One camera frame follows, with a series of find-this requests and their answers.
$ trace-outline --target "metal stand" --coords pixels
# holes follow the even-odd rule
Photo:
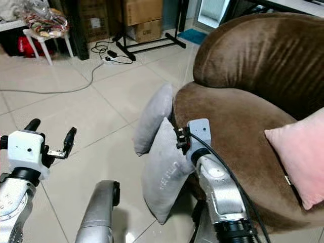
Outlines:
[[[178,0],[178,11],[177,11],[177,19],[176,19],[174,36],[170,35],[169,33],[166,33],[165,38],[162,38],[162,39],[156,39],[156,40],[152,40],[149,42],[127,45],[126,44],[127,34],[126,34],[126,25],[125,25],[124,0],[120,0],[121,19],[122,19],[123,25],[122,25],[121,33],[117,34],[112,40],[114,42],[116,42],[116,46],[119,49],[121,49],[132,61],[136,61],[136,57],[134,54],[140,53],[140,52],[146,52],[146,51],[150,51],[150,50],[154,50],[154,49],[158,49],[158,48],[169,47],[172,45],[179,45],[182,48],[186,48],[186,44],[177,39],[179,19],[180,19],[180,13],[181,13],[181,5],[182,5],[182,0]],[[123,45],[119,42],[119,40],[121,38],[123,38]],[[168,43],[168,44],[164,44],[164,45],[160,45],[160,46],[156,46],[156,47],[144,48],[144,49],[140,49],[140,50],[133,51],[133,52],[130,52],[128,50],[128,48],[139,47],[139,46],[143,46],[146,44],[151,44],[151,43],[161,42],[161,41],[172,41],[172,43]]]

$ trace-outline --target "chair seat cushion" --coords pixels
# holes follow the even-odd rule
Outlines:
[[[176,96],[173,118],[179,128],[192,119],[209,119],[212,147],[236,174],[270,231],[324,224],[324,204],[303,209],[264,135],[265,129],[296,122],[289,114],[246,91],[189,83]]]

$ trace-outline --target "floor mat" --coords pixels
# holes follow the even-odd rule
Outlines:
[[[184,32],[178,34],[178,37],[184,38],[190,42],[200,45],[204,39],[206,38],[207,34],[199,32],[194,29],[189,29]]]

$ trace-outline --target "brown velvet chair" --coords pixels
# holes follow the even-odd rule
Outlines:
[[[209,119],[212,147],[270,232],[324,225],[324,203],[303,209],[264,135],[324,106],[324,20],[283,13],[234,19],[206,38],[193,76],[176,95],[176,126]]]

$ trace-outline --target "cardboard box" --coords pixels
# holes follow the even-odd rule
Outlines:
[[[120,0],[114,0],[118,20],[122,22]],[[162,18],[163,0],[124,0],[126,26],[132,26]]]
[[[127,35],[138,43],[161,38],[162,20],[153,20],[135,26],[129,26]]]
[[[106,0],[81,0],[79,10],[88,42],[109,38]]]

